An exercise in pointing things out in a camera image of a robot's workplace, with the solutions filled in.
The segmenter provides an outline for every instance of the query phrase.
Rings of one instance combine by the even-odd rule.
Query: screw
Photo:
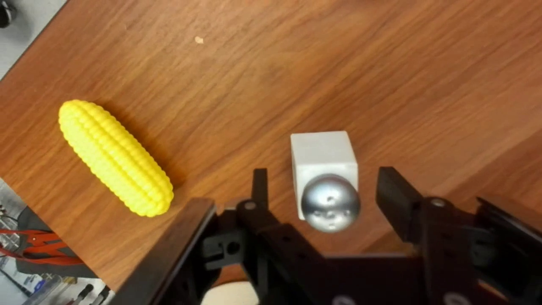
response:
[[[431,204],[434,204],[436,207],[446,207],[446,202],[443,199],[433,199]]]
[[[257,209],[257,204],[255,204],[255,202],[248,202],[248,204],[245,204],[245,209],[246,209],[246,210],[255,210],[255,209]]]
[[[446,305],[472,305],[470,299],[467,299],[461,293],[450,292],[445,295],[445,304]]]
[[[333,305],[356,305],[356,302],[348,295],[338,295]]]

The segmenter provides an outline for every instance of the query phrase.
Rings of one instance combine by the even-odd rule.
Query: silver sphere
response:
[[[302,212],[317,231],[340,232],[353,226],[360,216],[356,188],[340,175],[321,175],[304,190]]]

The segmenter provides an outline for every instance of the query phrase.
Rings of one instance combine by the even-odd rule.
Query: yellow corn cob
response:
[[[153,156],[106,109],[70,100],[60,110],[60,127],[91,171],[135,214],[168,212],[174,185]]]

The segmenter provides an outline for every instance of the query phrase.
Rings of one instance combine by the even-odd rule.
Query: wooden table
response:
[[[326,254],[400,249],[378,166],[473,210],[502,193],[542,210],[542,4],[72,0],[0,83],[0,177],[114,290],[192,197],[224,205],[270,170],[272,209]],[[131,214],[63,141],[69,99],[102,104],[177,187]],[[326,236],[297,219],[290,134],[348,131],[363,216]]]

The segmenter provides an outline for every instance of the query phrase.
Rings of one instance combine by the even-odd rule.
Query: white cube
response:
[[[346,131],[292,134],[294,183],[299,205],[299,217],[306,221],[302,197],[307,183],[321,175],[340,175],[356,192],[358,161]]]

